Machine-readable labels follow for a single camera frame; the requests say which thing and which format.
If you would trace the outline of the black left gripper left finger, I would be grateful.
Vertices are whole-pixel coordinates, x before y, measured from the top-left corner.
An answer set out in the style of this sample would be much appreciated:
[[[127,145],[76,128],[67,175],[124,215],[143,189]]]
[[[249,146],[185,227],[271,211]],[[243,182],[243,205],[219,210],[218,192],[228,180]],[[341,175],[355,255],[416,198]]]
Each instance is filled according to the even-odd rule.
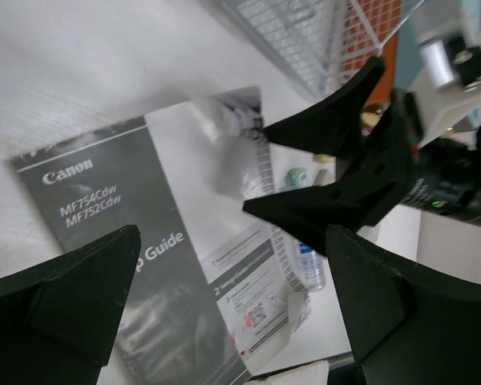
[[[139,229],[126,225],[0,278],[0,384],[97,383],[139,252]]]

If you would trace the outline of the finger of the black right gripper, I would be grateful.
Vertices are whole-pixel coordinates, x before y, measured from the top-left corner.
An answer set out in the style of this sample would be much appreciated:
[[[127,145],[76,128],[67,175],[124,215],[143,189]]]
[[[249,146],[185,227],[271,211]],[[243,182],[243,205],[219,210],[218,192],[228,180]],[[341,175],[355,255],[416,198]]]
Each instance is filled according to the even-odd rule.
[[[336,155],[349,133],[360,128],[360,115],[384,75],[384,59],[370,57],[333,94],[311,107],[265,128],[272,144],[315,154]]]

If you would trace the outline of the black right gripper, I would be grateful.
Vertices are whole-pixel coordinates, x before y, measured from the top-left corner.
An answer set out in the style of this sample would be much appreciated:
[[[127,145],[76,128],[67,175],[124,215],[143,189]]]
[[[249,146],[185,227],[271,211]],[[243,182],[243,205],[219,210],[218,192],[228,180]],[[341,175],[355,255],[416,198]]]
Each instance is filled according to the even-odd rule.
[[[284,230],[323,256],[331,225],[356,233],[363,226],[376,225],[400,201],[481,227],[481,125],[473,149],[444,137],[422,147],[411,185],[412,134],[408,116],[387,111],[369,136],[374,146],[359,170],[323,187],[245,201],[243,211]]]

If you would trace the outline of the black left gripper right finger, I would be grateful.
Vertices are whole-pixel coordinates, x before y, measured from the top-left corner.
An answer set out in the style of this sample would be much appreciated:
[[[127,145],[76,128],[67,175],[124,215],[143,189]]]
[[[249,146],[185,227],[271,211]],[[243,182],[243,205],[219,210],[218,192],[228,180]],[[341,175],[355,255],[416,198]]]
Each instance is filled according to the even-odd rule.
[[[481,384],[481,285],[384,250],[338,225],[325,235],[354,361],[368,384]]]

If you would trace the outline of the green correction tape dispenser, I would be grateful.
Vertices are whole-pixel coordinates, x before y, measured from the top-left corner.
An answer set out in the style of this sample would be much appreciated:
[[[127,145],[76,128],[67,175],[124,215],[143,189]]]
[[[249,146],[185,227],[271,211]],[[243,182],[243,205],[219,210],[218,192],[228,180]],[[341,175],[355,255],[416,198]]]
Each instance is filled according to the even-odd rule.
[[[307,171],[305,168],[291,168],[285,175],[285,187],[287,190],[298,190],[309,186]]]

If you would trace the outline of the clear blue-capped bottle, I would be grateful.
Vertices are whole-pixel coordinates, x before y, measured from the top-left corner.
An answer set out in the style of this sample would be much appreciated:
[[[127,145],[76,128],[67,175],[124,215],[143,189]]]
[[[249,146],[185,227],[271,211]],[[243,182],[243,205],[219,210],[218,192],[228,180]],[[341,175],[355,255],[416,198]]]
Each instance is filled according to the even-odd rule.
[[[289,239],[289,246],[293,269],[302,285],[310,292],[323,290],[326,276],[321,256],[293,237]]]

